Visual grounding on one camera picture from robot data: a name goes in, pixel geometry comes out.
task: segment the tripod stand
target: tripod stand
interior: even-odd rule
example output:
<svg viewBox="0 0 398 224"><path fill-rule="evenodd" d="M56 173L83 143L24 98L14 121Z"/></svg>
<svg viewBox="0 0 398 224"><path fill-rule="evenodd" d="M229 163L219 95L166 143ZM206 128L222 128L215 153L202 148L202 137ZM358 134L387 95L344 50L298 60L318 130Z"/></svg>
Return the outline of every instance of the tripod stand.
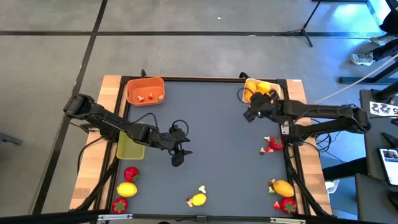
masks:
<svg viewBox="0 0 398 224"><path fill-rule="evenodd" d="M287 36L287 37L297 37L297 36L304 36L307 41L308 44L310 45L310 47L313 47L312 42L310 40L310 37L307 34L307 31L305 31L305 28L307 28L308 23L310 22L312 16L314 15L315 11L318 9L318 6L321 4L321 1L318 1L317 6L315 6L315 9L313 9L311 16L307 19L306 23L304 24L304 26L300 29L296 29L296 30L291 30L291 31L287 31L287 32L283 32L281 33L281 35L283 36Z"/></svg>

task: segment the toy fruit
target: toy fruit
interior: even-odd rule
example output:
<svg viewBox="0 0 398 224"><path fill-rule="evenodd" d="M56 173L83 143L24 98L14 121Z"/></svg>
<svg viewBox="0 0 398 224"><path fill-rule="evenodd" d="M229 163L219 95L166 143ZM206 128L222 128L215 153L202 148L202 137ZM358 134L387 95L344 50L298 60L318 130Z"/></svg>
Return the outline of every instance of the toy fruit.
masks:
<svg viewBox="0 0 398 224"><path fill-rule="evenodd" d="M257 86L254 81L248 81L245 88L249 89L252 93L255 93L257 90Z"/></svg>
<svg viewBox="0 0 398 224"><path fill-rule="evenodd" d="M260 82L257 85L257 91L256 92L261 93L261 94L264 95L264 94L268 93L269 90L271 90L271 86L268 83Z"/></svg>
<svg viewBox="0 0 398 224"><path fill-rule="evenodd" d="M127 167L123 176L127 182L134 182L139 178L139 170L134 166Z"/></svg>
<svg viewBox="0 0 398 224"><path fill-rule="evenodd" d="M122 197L132 197L137 193L137 186L130 182L123 182L116 188Z"/></svg>
<svg viewBox="0 0 398 224"><path fill-rule="evenodd" d="M206 190L205 190L205 186L204 185L201 185L199 188L198 188L198 190L200 191L200 192L202 192L202 193L206 193Z"/></svg>
<svg viewBox="0 0 398 224"><path fill-rule="evenodd" d="M272 187L275 183L275 179L268 180L268 186Z"/></svg>
<svg viewBox="0 0 398 224"><path fill-rule="evenodd" d="M283 197L293 197L294 189L290 183L284 180L277 180L272 185L277 194Z"/></svg>
<svg viewBox="0 0 398 224"><path fill-rule="evenodd" d="M272 153L272 152L274 152L274 150L273 149L271 149L271 147L267 147L267 153Z"/></svg>
<svg viewBox="0 0 398 224"><path fill-rule="evenodd" d="M246 102L250 103L252 95L253 94L250 91L245 91L243 98L246 100Z"/></svg>
<svg viewBox="0 0 398 224"><path fill-rule="evenodd" d="M142 96L137 96L137 98L138 98L138 102L143 102L144 101L144 97L142 97Z"/></svg>
<svg viewBox="0 0 398 224"><path fill-rule="evenodd" d="M279 210L279 209L280 209L279 202L275 202L275 204L274 204L274 209L276 209L276 210Z"/></svg>
<svg viewBox="0 0 398 224"><path fill-rule="evenodd" d="M296 212L296 202L290 197L284 197L280 201L280 209L286 214L293 214Z"/></svg>
<svg viewBox="0 0 398 224"><path fill-rule="evenodd" d="M272 138L269 141L269 146L276 151L282 150L285 147L284 142L280 138Z"/></svg>
<svg viewBox="0 0 398 224"><path fill-rule="evenodd" d="M196 194L192 197L192 205L200 206L206 202L206 195L205 194Z"/></svg>
<svg viewBox="0 0 398 224"><path fill-rule="evenodd" d="M275 190L272 189L272 187L268 187L268 193L269 194L275 194Z"/></svg>
<svg viewBox="0 0 398 224"><path fill-rule="evenodd" d="M264 153L266 153L266 151L265 151L264 147L261 147L260 154L264 155Z"/></svg>
<svg viewBox="0 0 398 224"><path fill-rule="evenodd" d="M190 208L193 207L193 205L192 205L192 198L188 198L185 202L188 204L188 206L189 206Z"/></svg>
<svg viewBox="0 0 398 224"><path fill-rule="evenodd" d="M123 214L129 207L129 202L125 198L117 198L112 202L112 212L115 214Z"/></svg>

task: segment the orange bowl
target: orange bowl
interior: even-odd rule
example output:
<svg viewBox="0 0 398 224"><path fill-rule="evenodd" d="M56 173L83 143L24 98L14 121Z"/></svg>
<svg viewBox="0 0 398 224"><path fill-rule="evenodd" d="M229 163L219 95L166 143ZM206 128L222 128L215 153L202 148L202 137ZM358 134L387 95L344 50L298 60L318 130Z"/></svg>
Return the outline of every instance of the orange bowl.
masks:
<svg viewBox="0 0 398 224"><path fill-rule="evenodd" d="M127 102L134 106L149 106L161 104L164 101L163 78L138 78L127 82Z"/></svg>

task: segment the white cable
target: white cable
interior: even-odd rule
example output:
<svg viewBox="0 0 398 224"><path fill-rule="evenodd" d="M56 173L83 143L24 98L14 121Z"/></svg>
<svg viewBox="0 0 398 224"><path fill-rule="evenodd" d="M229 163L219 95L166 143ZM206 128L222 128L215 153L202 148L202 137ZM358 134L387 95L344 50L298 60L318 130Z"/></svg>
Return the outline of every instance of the white cable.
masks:
<svg viewBox="0 0 398 224"><path fill-rule="evenodd" d="M348 88L350 88L350 87L352 87L352 86L358 84L359 82L361 82L361 81L364 80L365 78L367 78L367 77L369 77L369 76L375 74L377 71L379 71L382 67L386 66L388 63L390 63L390 62L391 62L392 60L394 60L396 57L398 57L398 54L396 54L395 56L393 56L390 60L384 62L384 64L380 65L380 67L378 67L377 69L375 69L373 72L369 73L368 75L364 76L364 77L361 78L360 80L354 82L353 84L351 84L351 85L349 85L349 86L346 86L346 87L342 88L341 90L339 90L339 91L337 91L337 92L335 92L335 93L333 93L333 94L331 94L331 95L329 95L329 96L327 96L327 97L325 97L325 98L323 98L323 99L320 99L320 100L316 101L315 104L318 104L318 103L322 102L323 100L327 100L327 99L329 99L330 97L332 97L332 96L334 96L334 95L336 95L336 94L338 94L338 93L341 93L342 91L344 91L344 90L346 90L346 89L348 89Z"/></svg>

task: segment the wooden table frame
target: wooden table frame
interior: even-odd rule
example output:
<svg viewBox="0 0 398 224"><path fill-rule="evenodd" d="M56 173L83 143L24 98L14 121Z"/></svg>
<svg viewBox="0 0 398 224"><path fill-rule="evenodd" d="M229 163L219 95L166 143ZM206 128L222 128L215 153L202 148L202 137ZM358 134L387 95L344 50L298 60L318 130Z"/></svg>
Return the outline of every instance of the wooden table frame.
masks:
<svg viewBox="0 0 398 224"><path fill-rule="evenodd" d="M104 76L101 89L99 91L99 97L97 103L103 105L105 109L109 111L115 111L117 97L120 91L122 76L120 75L106 75ZM287 91L289 92L289 98L291 100L299 100L306 103L305 93L301 80L287 80ZM119 107L119 116L123 116L124 109L126 107L126 91L122 91L122 100ZM311 120L309 118L302 118L297 121L297 124L309 125ZM99 132L89 133L87 143L99 138ZM316 144L314 138L308 138L307 142ZM81 166L78 177L76 179L75 189L73 191L72 201L70 208L76 208L86 199L90 192L94 189L98 183L101 175L101 168L104 162L104 155L106 151L106 141L98 141L89 147L83 154L81 159ZM109 156L109 162L113 159L116 152L117 144L112 144L111 156ZM312 146L303 145L299 147L300 160L303 170L303 177L307 189L311 192L314 199L322 206L322 208L331 214L331 207L329 203L328 194L326 192L325 180L323 178L322 167L320 164L319 152ZM290 155L292 156L293 149L289 148ZM297 165L295 159L291 159L294 167ZM300 189L295 184L295 191L300 192ZM108 196L109 181L104 186L102 191L101 200L99 202L99 209L106 208L105 201ZM302 200L302 194L296 194L296 200L298 204L298 212L304 214L304 206Z"/></svg>

